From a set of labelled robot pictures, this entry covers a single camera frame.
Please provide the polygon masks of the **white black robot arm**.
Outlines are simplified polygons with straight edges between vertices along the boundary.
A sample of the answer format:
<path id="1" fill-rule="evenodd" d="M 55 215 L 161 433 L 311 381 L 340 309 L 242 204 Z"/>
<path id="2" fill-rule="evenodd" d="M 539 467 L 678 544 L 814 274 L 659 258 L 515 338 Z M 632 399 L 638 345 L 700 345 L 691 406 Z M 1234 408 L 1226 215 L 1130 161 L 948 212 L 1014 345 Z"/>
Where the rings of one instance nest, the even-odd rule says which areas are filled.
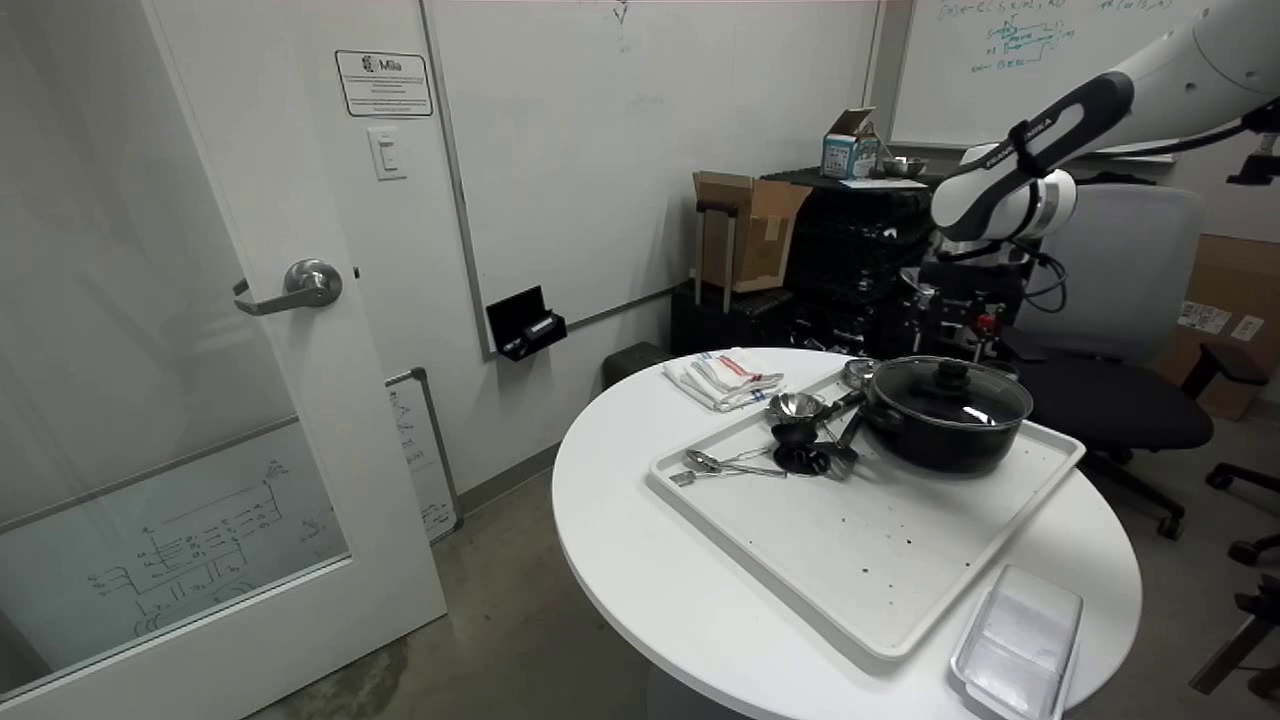
<path id="1" fill-rule="evenodd" d="M 1217 0 L 1198 21 L 1014 120 L 932 183 L 937 245 L 914 269 L 924 325 L 1009 327 L 1041 241 L 1080 183 L 1070 166 L 1093 152 L 1186 152 L 1254 134 L 1280 100 L 1280 0 Z"/>

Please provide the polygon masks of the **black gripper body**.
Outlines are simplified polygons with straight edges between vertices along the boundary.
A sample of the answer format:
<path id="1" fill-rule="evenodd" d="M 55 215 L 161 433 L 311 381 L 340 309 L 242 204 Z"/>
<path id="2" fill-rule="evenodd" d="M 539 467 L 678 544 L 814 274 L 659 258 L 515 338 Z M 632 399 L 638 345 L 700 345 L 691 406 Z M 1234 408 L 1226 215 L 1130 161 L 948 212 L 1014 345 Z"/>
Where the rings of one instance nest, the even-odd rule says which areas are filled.
<path id="1" fill-rule="evenodd" d="M 924 317 L 937 333 L 997 339 L 1022 313 L 1030 274 L 1022 263 L 924 263 L 919 281 L 932 291 Z"/>

